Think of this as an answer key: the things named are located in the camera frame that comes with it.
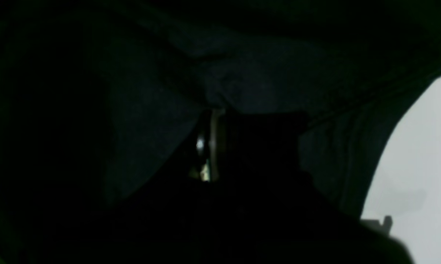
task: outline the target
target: cloth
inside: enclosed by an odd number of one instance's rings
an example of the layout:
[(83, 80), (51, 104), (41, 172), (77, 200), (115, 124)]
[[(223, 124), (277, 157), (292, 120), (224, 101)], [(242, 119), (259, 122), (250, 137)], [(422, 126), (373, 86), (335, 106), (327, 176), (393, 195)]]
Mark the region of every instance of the cloth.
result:
[(306, 112), (299, 165), (357, 219), (392, 130), (441, 76), (441, 1), (11, 3), (0, 16), (10, 251), (128, 199), (213, 107)]

